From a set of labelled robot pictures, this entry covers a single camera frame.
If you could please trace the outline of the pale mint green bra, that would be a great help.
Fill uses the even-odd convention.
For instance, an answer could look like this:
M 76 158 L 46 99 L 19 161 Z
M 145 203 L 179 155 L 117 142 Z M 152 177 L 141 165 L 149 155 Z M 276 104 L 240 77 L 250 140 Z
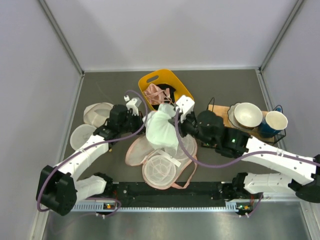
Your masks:
M 142 121 L 145 124 L 146 139 L 155 152 L 180 167 L 181 163 L 165 152 L 165 149 L 174 150 L 174 153 L 178 150 L 179 142 L 175 124 L 170 123 L 175 115 L 174 107 L 164 103 L 160 104 L 157 111 L 151 111 L 144 116 Z

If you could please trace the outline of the floral mesh laundry bag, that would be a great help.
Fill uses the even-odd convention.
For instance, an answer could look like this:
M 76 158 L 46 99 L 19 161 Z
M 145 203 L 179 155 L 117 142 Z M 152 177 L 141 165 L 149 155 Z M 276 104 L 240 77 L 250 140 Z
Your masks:
M 186 189 L 198 167 L 180 146 L 176 149 L 170 147 L 154 149 L 144 135 L 130 145 L 125 155 L 125 163 L 131 167 L 142 166 L 145 183 L 158 190 Z M 186 183 L 177 184 L 176 181 L 190 164 L 193 164 L 193 171 Z

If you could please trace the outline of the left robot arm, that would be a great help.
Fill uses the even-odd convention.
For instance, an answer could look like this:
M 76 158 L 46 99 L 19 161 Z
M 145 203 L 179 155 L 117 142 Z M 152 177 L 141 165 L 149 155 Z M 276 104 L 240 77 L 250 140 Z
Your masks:
M 79 149 L 55 166 L 47 165 L 42 169 L 36 193 L 37 210 L 54 211 L 65 216 L 80 201 L 112 196 L 113 180 L 109 176 L 101 172 L 85 179 L 80 179 L 80 176 L 113 145 L 144 131 L 141 111 L 121 104 L 114 105 L 108 118 Z

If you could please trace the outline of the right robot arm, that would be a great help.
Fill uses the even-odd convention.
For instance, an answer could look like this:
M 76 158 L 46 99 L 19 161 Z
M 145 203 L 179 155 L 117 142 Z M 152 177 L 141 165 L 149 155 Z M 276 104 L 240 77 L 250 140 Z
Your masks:
M 241 172 L 232 180 L 233 192 L 239 198 L 258 193 L 293 193 L 298 198 L 320 202 L 320 157 L 298 155 L 269 145 L 257 137 L 236 128 L 226 127 L 220 117 L 206 110 L 195 116 L 178 110 L 173 125 L 179 146 L 196 164 L 211 169 L 222 169 L 240 161 L 264 166 L 274 171 L 269 174 Z M 208 164 L 195 159 L 183 146 L 182 137 L 191 135 L 215 152 L 230 158 L 223 164 Z

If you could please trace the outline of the pink satin bra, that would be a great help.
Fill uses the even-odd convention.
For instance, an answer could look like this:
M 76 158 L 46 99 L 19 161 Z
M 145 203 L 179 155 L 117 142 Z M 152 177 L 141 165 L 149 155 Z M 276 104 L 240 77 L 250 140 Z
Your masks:
M 143 91 L 143 94 L 151 105 L 174 104 L 174 101 L 170 98 L 169 90 L 162 90 L 153 83 Z

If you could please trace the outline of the white mesh laundry bag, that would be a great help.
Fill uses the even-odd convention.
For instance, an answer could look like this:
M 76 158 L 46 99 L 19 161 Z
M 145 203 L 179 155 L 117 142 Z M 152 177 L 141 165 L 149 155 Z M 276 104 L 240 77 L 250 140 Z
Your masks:
M 83 112 L 83 122 L 96 128 L 102 126 L 110 117 L 113 104 L 101 102 L 89 105 Z

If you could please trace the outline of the black bra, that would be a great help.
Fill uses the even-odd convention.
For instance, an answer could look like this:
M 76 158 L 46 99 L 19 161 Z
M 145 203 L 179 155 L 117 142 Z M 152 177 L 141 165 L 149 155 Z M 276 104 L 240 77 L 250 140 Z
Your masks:
M 170 98 L 174 99 L 175 98 L 175 92 L 176 89 L 174 87 L 172 87 L 171 85 L 162 83 L 162 84 L 157 84 L 157 86 L 161 89 L 161 90 L 168 90 L 169 94 L 170 94 Z

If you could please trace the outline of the white scalloped plate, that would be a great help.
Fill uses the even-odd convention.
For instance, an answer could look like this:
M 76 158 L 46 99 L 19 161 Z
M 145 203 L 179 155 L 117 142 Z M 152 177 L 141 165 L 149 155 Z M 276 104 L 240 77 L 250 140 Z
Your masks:
M 238 122 L 237 122 L 237 120 L 235 119 L 235 115 L 234 115 L 234 113 L 235 113 L 235 108 L 236 108 L 239 104 L 240 104 L 240 103 L 237 102 L 237 103 L 231 105 L 231 106 L 229 107 L 228 111 L 227 111 L 228 121 L 229 121 L 229 123 L 230 123 L 232 126 L 234 126 L 235 128 L 238 128 L 238 127 L 239 127 Z

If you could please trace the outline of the white marble plate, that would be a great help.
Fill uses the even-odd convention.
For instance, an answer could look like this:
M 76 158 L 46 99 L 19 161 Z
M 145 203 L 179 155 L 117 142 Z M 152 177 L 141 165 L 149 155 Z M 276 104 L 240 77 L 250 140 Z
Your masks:
M 78 150 L 83 146 L 96 129 L 96 127 L 89 124 L 82 124 L 78 126 L 70 136 L 69 143 L 72 149 Z

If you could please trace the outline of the yellow plastic basket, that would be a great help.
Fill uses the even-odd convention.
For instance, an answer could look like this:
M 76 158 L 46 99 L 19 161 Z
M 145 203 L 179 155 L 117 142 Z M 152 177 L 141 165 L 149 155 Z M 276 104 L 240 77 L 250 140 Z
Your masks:
M 174 103 L 177 102 L 177 100 L 182 96 L 186 95 L 187 97 L 190 97 L 194 100 L 191 93 L 187 90 L 187 88 L 184 86 L 184 84 L 179 80 L 179 78 L 169 69 L 159 69 L 156 71 L 153 71 L 145 76 L 143 76 L 138 81 L 138 87 L 144 97 L 144 99 L 147 102 L 148 107 L 152 111 L 157 111 L 159 108 L 159 104 L 157 105 L 151 105 L 147 98 L 145 97 L 143 91 L 147 89 L 147 87 L 150 84 L 168 84 L 176 89 L 176 92 L 174 93 Z

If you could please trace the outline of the white ceramic bowl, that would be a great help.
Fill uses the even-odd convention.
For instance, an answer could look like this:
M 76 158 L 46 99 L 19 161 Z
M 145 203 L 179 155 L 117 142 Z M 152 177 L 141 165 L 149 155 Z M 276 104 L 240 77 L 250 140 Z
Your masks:
M 234 117 L 240 125 L 246 128 L 255 128 L 262 122 L 263 113 L 256 105 L 242 102 L 235 107 Z

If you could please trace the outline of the blue paper cup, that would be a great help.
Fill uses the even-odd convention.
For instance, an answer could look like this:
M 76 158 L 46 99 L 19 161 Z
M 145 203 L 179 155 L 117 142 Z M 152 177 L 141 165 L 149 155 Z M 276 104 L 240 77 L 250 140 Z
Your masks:
M 258 126 L 258 134 L 262 138 L 271 138 L 285 130 L 288 126 L 287 117 L 279 111 L 270 111 Z

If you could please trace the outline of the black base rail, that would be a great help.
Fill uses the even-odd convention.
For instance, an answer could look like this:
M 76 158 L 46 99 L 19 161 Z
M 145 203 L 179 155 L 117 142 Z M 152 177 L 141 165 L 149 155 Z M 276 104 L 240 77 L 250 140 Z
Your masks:
M 221 207 L 232 200 L 249 202 L 260 196 L 260 193 L 249 193 L 229 182 L 191 182 L 185 189 L 170 187 L 165 190 L 153 188 L 145 182 L 119 182 L 110 186 L 106 193 L 89 199 L 117 199 L 123 208 L 196 208 Z

